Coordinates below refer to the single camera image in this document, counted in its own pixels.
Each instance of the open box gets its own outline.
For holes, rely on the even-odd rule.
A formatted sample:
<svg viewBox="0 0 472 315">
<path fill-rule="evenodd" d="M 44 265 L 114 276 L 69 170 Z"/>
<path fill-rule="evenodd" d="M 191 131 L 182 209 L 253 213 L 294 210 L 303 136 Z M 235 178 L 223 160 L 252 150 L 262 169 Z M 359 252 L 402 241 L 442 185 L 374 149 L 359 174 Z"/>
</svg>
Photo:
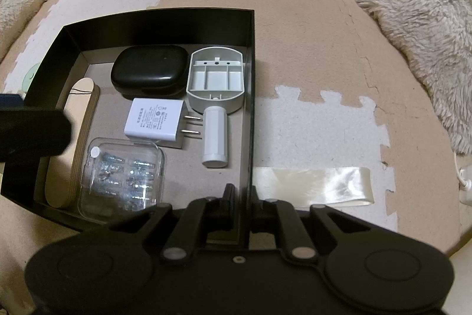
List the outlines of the open box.
<svg viewBox="0 0 472 315">
<path fill-rule="evenodd" d="M 254 13 L 251 10 L 152 9 L 64 26 L 41 62 L 24 104 L 63 108 L 74 83 L 84 76 L 90 77 L 101 91 L 87 144 L 95 137 L 124 139 L 123 127 L 131 101 L 114 89 L 109 74 L 114 60 L 126 47 L 150 44 L 180 45 L 189 54 L 214 45 L 242 52 L 245 101 L 242 109 L 228 116 L 228 167 L 206 169 L 201 164 L 198 139 L 186 138 L 182 150 L 162 148 L 166 155 L 162 200 L 174 208 L 184 208 L 193 199 L 221 196 L 226 183 L 232 183 L 239 190 L 239 201 L 243 202 L 251 185 L 253 165 Z M 47 164 L 48 159 L 6 163 L 0 193 L 25 209 L 72 229 L 96 226 L 97 223 L 81 217 L 76 208 L 64 211 L 48 206 L 44 197 Z"/>
</svg>

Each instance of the white plastic tube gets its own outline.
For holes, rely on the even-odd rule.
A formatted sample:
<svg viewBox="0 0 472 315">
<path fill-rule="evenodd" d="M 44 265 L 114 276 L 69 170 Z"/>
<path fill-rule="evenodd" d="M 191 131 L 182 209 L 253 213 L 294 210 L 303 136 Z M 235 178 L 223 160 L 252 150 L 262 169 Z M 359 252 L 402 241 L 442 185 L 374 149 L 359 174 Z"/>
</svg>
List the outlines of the white plastic tube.
<svg viewBox="0 0 472 315">
<path fill-rule="evenodd" d="M 204 155 L 205 167 L 219 168 L 228 164 L 228 115 L 220 106 L 204 110 Z"/>
</svg>

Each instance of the beige fur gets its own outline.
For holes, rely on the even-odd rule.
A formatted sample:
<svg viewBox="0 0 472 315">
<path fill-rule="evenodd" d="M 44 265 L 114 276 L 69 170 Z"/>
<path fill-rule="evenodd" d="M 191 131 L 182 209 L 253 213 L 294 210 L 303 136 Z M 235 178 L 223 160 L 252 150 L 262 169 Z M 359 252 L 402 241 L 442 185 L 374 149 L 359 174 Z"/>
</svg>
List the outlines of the beige fur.
<svg viewBox="0 0 472 315">
<path fill-rule="evenodd" d="M 45 0 L 0 0 L 0 63 Z"/>
<path fill-rule="evenodd" d="M 406 55 L 452 148 L 472 153 L 472 0 L 356 1 Z"/>
</svg>

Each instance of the power cord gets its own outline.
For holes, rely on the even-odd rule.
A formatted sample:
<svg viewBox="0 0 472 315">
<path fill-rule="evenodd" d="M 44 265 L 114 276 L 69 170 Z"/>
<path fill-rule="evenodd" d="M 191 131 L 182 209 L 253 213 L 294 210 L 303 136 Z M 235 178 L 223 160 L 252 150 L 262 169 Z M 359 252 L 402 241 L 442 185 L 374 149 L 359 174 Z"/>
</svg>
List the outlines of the power cord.
<svg viewBox="0 0 472 315">
<path fill-rule="evenodd" d="M 462 191 L 469 191 L 472 188 L 472 181 L 470 179 L 465 180 L 461 176 L 461 172 L 459 171 L 459 167 L 457 166 L 457 154 L 454 153 L 454 164 L 455 164 L 455 173 L 457 174 L 457 179 L 461 185 L 460 189 Z"/>
</svg>

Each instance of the transparent lid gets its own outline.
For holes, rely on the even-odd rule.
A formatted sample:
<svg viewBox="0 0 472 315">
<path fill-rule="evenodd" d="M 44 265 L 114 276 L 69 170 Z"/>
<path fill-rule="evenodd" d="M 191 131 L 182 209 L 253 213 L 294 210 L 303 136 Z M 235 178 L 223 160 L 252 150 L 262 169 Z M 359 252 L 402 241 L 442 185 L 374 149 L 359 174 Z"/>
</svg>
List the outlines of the transparent lid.
<svg viewBox="0 0 472 315">
<path fill-rule="evenodd" d="M 151 142 L 95 138 L 87 150 L 78 208 L 108 222 L 160 202 L 164 153 Z"/>
</svg>

